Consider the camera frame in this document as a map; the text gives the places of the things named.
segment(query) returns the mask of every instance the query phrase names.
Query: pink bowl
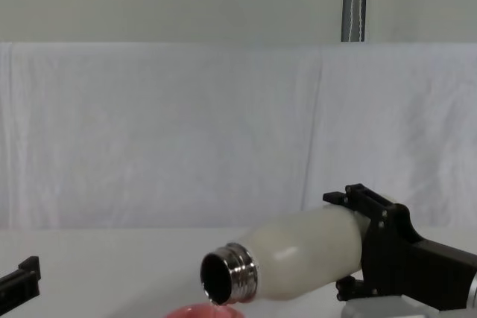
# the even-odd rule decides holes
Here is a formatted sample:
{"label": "pink bowl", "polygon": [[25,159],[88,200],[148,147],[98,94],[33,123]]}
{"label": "pink bowl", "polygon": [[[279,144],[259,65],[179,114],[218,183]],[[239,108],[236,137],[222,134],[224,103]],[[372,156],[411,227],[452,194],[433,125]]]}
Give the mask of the pink bowl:
{"label": "pink bowl", "polygon": [[244,318],[244,315],[231,307],[218,307],[204,303],[179,308],[165,318]]}

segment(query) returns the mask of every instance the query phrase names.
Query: white table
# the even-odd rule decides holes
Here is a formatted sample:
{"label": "white table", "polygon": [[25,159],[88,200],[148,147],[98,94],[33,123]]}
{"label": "white table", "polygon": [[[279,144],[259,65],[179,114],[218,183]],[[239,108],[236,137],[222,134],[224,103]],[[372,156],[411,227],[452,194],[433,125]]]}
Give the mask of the white table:
{"label": "white table", "polygon": [[[137,229],[0,232],[6,274],[30,255],[40,257],[41,295],[8,318],[161,318],[203,302],[199,264],[208,251],[243,229]],[[421,229],[425,237],[477,253],[471,230]],[[238,307],[247,318],[338,318],[333,284],[289,302]]]}

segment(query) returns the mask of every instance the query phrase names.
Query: silver pole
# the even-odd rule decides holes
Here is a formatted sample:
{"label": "silver pole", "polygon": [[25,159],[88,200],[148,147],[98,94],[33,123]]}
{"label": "silver pole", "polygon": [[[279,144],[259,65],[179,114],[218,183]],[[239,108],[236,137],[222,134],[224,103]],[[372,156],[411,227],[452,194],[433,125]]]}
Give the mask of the silver pole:
{"label": "silver pole", "polygon": [[363,42],[366,22],[366,0],[343,0],[341,41]]}

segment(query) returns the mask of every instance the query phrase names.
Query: white fabric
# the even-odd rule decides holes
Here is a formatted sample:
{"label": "white fabric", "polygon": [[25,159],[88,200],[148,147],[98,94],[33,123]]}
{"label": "white fabric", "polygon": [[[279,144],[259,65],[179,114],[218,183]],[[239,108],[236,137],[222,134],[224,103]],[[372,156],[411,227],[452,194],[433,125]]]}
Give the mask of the white fabric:
{"label": "white fabric", "polygon": [[1,51],[0,227],[240,226],[300,209],[318,50]]}
{"label": "white fabric", "polygon": [[354,182],[477,225],[476,123],[477,45],[3,44],[0,227],[248,226]]}
{"label": "white fabric", "polygon": [[323,55],[306,208],[363,182],[421,226],[477,226],[477,45]]}

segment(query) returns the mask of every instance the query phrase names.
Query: black clamp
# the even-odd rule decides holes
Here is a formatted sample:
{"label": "black clamp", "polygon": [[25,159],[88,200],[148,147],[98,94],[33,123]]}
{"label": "black clamp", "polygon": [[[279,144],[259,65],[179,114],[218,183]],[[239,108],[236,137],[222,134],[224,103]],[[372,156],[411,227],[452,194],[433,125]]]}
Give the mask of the black clamp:
{"label": "black clamp", "polygon": [[38,296],[41,279],[40,260],[32,256],[18,270],[0,278],[0,316]]}
{"label": "black clamp", "polygon": [[477,255],[421,237],[406,206],[362,184],[345,191],[324,194],[323,200],[364,215],[370,224],[362,242],[363,280],[337,281],[339,300],[405,295],[440,311],[473,308]]}

